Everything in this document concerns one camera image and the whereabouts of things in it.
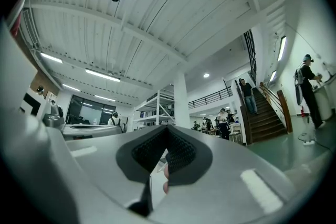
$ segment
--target floor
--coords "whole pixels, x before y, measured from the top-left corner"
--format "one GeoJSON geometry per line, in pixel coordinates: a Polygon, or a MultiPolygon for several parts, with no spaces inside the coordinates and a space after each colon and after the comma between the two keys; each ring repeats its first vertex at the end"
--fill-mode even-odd
{"type": "Polygon", "coordinates": [[[293,116],[293,133],[255,143],[248,148],[283,171],[298,191],[317,183],[336,152],[336,116],[321,129],[314,130],[307,118],[293,116]],[[316,140],[303,145],[299,140],[316,140]]]}

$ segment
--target wooden stair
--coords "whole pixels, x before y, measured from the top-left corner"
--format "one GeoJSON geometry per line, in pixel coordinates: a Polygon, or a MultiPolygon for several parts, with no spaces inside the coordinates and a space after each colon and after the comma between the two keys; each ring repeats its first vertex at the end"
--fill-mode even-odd
{"type": "Polygon", "coordinates": [[[248,115],[253,142],[287,134],[286,128],[266,98],[256,88],[253,89],[253,94],[258,109],[258,115],[248,115]]]}

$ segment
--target black metal railing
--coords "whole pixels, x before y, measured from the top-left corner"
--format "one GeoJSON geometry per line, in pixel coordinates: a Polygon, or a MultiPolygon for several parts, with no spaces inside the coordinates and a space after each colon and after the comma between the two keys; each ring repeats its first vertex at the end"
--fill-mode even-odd
{"type": "Polygon", "coordinates": [[[248,55],[250,57],[250,64],[251,64],[251,77],[256,84],[256,77],[257,77],[257,61],[256,61],[256,48],[254,45],[254,39],[252,35],[252,31],[249,30],[244,33],[245,42],[247,45],[248,55]]]}
{"type": "Polygon", "coordinates": [[[189,102],[188,107],[189,109],[198,108],[199,106],[207,105],[207,104],[222,100],[230,96],[233,96],[232,90],[231,90],[231,87],[227,87],[219,92],[215,92],[213,94],[199,98],[195,101],[189,102]]]}

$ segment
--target ceiling light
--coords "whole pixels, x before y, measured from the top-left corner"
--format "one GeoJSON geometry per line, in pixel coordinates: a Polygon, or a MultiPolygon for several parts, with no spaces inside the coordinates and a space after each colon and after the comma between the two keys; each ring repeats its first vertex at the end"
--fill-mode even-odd
{"type": "Polygon", "coordinates": [[[270,81],[269,81],[269,82],[273,81],[273,79],[274,79],[274,77],[275,77],[276,73],[277,73],[276,71],[274,71],[274,72],[273,72],[273,74],[272,74],[272,77],[271,77],[271,79],[270,79],[270,81]]]}
{"type": "Polygon", "coordinates": [[[59,58],[56,58],[56,57],[53,57],[53,56],[50,56],[50,55],[47,55],[47,54],[44,54],[43,52],[40,52],[41,55],[45,58],[48,58],[50,60],[53,60],[55,62],[59,62],[59,63],[63,63],[62,59],[59,59],[59,58]]]}
{"type": "Polygon", "coordinates": [[[286,42],[287,42],[287,37],[283,37],[281,39],[280,53],[279,53],[278,61],[280,61],[282,59],[282,55],[284,55],[283,52],[285,50],[286,42]]]}
{"type": "Polygon", "coordinates": [[[120,79],[118,79],[118,78],[111,77],[111,76],[105,75],[103,73],[93,71],[93,70],[88,69],[88,68],[85,69],[85,72],[89,73],[89,74],[92,74],[92,75],[95,75],[97,77],[101,77],[101,78],[104,78],[104,79],[109,79],[109,80],[113,80],[113,81],[116,81],[116,82],[120,82],[120,79]]]}
{"type": "Polygon", "coordinates": [[[78,92],[80,92],[80,90],[78,90],[78,89],[76,89],[76,88],[74,88],[74,87],[70,87],[70,86],[67,86],[67,85],[65,85],[65,84],[62,84],[64,87],[67,87],[67,88],[69,88],[69,89],[72,89],[72,90],[74,90],[74,91],[78,91],[78,92]]]}
{"type": "Polygon", "coordinates": [[[113,100],[113,99],[106,98],[106,97],[101,97],[101,96],[98,96],[98,95],[95,95],[95,97],[115,102],[115,100],[113,100]]]}

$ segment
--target wooden handrail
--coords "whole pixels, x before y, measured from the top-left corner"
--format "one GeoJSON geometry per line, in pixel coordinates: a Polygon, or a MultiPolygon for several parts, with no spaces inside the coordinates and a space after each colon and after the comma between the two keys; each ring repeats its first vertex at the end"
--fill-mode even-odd
{"type": "Polygon", "coordinates": [[[240,98],[240,102],[241,102],[241,106],[240,106],[240,111],[242,113],[242,117],[243,117],[243,123],[244,123],[244,129],[245,129],[245,136],[246,136],[246,144],[250,145],[253,143],[253,139],[252,139],[252,131],[251,131],[251,127],[250,127],[250,122],[248,120],[248,114],[247,114],[247,108],[245,106],[245,102],[243,99],[243,96],[241,95],[241,90],[240,87],[237,83],[237,80],[235,80],[236,82],[236,86],[237,86],[237,92],[240,98]]]}
{"type": "Polygon", "coordinates": [[[290,118],[289,109],[288,109],[288,106],[287,106],[287,101],[286,101],[286,98],[285,98],[282,90],[277,91],[278,96],[276,96],[271,90],[269,90],[267,87],[265,87],[265,85],[262,82],[260,83],[260,88],[263,90],[263,92],[265,94],[265,97],[266,97],[266,99],[267,99],[267,101],[269,102],[270,105],[271,105],[271,101],[270,101],[270,98],[269,98],[270,96],[273,97],[273,100],[274,99],[277,100],[277,102],[275,102],[275,104],[278,108],[280,108],[280,112],[284,115],[287,132],[291,133],[293,131],[292,121],[291,121],[291,118],[290,118]]]}

